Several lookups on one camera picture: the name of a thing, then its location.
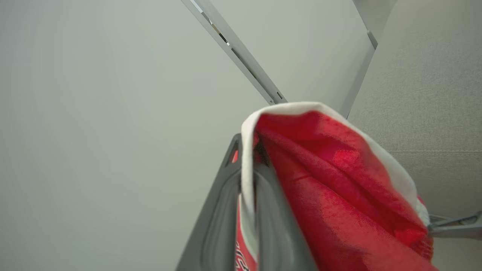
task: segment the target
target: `gray textile surface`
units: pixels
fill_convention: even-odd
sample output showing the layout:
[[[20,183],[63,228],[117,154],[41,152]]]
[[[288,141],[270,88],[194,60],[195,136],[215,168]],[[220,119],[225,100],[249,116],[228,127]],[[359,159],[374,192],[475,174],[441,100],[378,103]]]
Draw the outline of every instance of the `gray textile surface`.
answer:
[[[348,120],[432,214],[482,210],[482,0],[399,0]]]

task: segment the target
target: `white fabric edge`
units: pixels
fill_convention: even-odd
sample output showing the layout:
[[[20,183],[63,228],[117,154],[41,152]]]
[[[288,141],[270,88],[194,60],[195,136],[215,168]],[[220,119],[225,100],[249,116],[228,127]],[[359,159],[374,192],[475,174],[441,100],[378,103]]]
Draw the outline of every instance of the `white fabric edge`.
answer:
[[[407,173],[407,171],[393,158],[385,149],[378,145],[367,134],[353,126],[338,112],[331,109],[327,105],[318,102],[296,102],[283,103],[273,106],[264,107],[252,113],[241,126],[242,136],[242,156],[241,156],[241,194],[242,206],[246,208],[249,224],[254,229],[254,183],[253,183],[253,136],[254,128],[258,123],[262,114],[278,114],[278,115],[300,115],[308,111],[318,111],[339,121],[348,128],[357,132],[367,142],[373,154],[380,160],[386,168],[390,177],[392,186],[402,195],[409,203],[418,217],[427,226],[430,221],[428,219],[428,211],[417,197],[415,183]]]

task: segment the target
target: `wrinkled red fabric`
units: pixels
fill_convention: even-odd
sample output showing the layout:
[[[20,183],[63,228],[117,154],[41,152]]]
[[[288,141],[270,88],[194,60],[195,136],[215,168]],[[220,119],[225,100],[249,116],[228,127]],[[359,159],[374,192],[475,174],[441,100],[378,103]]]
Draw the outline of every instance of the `wrinkled red fabric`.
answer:
[[[262,115],[255,137],[319,270],[436,270],[427,228],[358,133],[311,111]]]

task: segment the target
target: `gray cushion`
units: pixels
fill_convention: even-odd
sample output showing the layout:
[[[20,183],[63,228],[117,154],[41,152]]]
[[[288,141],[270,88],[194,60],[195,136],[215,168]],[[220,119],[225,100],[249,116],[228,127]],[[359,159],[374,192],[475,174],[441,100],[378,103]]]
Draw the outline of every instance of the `gray cushion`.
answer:
[[[482,1],[399,0],[348,120],[406,168],[430,213],[482,210]]]

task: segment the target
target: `gray wall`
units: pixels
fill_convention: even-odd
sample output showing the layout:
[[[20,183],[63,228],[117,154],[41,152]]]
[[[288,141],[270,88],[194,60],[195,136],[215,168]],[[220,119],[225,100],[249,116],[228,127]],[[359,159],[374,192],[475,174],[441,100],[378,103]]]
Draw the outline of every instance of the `gray wall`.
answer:
[[[374,53],[352,0],[210,1],[287,101],[348,115]]]
[[[173,270],[265,105],[180,0],[0,1],[0,270]]]

